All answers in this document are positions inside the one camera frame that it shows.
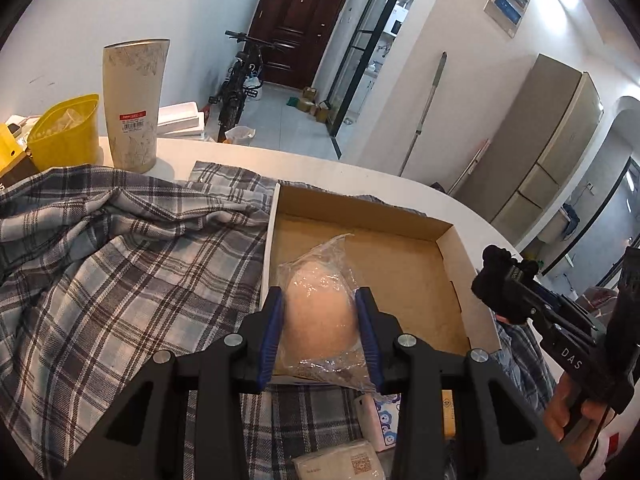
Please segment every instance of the qr code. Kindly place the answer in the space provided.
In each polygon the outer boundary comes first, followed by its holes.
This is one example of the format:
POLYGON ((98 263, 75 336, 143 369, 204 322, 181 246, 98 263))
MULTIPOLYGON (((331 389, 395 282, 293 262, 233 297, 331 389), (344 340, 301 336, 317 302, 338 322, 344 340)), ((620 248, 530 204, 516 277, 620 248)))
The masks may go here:
POLYGON ((366 453, 358 453, 351 457, 351 465, 353 466, 353 472, 356 475, 360 473, 366 473, 371 471, 371 460, 366 453))
POLYGON ((140 131, 145 126, 144 119, 138 119, 136 121, 123 121, 122 131, 124 133, 140 131))

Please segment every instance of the plastic bag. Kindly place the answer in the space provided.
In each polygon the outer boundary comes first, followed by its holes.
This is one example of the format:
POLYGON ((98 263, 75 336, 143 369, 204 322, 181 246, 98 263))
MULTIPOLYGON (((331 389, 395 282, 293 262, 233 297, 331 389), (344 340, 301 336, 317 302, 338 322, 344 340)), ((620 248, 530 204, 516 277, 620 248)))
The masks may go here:
POLYGON ((255 130, 248 126, 236 126, 225 132, 226 140, 230 144, 243 144, 249 145, 251 139, 255 137, 255 130))
POLYGON ((70 130, 71 128, 75 128, 76 126, 80 126, 85 120, 85 117, 82 117, 77 111, 73 110, 73 108, 68 108, 66 112, 60 117, 55 123, 51 125, 51 127, 44 133, 43 137, 48 137, 50 135, 64 132, 65 130, 70 130))
POLYGON ((276 373, 373 392, 341 235, 277 270, 285 301, 276 373))
POLYGON ((382 464, 366 440, 299 456, 293 463, 300 480, 385 480, 382 464))
POLYGON ((259 101, 262 99, 262 83, 258 79, 258 76, 251 75, 244 80, 244 88, 248 90, 255 90, 258 95, 256 97, 247 96, 248 101, 259 101))

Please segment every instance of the yellow container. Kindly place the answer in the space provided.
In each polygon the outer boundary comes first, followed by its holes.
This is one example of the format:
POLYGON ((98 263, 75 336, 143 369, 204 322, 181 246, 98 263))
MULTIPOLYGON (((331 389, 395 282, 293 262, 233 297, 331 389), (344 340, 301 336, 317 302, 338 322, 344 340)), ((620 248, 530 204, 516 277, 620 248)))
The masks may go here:
POLYGON ((98 103, 100 96, 90 94, 55 105, 36 123, 27 139, 33 163, 40 171, 59 166, 78 166, 98 162, 98 103), (47 135, 56 121, 69 109, 84 121, 68 130, 47 135))

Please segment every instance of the cabinet door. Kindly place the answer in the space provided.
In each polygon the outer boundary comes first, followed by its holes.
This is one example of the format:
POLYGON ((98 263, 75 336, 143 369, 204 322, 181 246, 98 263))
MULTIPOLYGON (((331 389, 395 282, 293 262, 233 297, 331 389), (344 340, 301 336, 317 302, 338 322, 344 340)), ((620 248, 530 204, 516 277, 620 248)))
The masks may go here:
POLYGON ((356 93, 353 95, 353 99, 351 100, 351 104, 349 105, 349 110, 351 112, 355 112, 357 114, 360 113, 360 110, 362 110, 362 105, 367 99, 367 95, 369 94, 369 90, 371 90, 372 86, 373 78, 368 75, 362 76, 360 84, 356 89, 356 93))
POLYGON ((533 166, 518 188, 524 198, 531 200, 542 209, 546 209, 546 206, 551 204, 559 190, 560 186, 537 164, 533 166))
POLYGON ((489 149, 456 190, 456 199, 493 221, 558 128, 581 76, 540 54, 489 149))
POLYGON ((596 87, 586 72, 538 164, 560 186, 574 172, 602 117, 596 87))
POLYGON ((522 240, 524 234, 541 214, 542 209, 516 191, 491 225, 515 245, 522 240))

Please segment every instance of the bicycle handlebar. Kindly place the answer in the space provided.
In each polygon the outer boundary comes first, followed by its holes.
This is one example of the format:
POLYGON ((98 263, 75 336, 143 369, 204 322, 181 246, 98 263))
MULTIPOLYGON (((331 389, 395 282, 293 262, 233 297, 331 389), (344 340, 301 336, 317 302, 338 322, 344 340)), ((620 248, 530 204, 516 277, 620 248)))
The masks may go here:
POLYGON ((257 38, 251 38, 244 32, 233 32, 232 30, 226 30, 225 35, 233 38, 234 40, 238 40, 238 43, 242 43, 243 41, 245 41, 247 43, 254 43, 260 46, 268 46, 270 48, 276 48, 277 50, 279 50, 277 45, 269 43, 268 41, 258 40, 257 38))

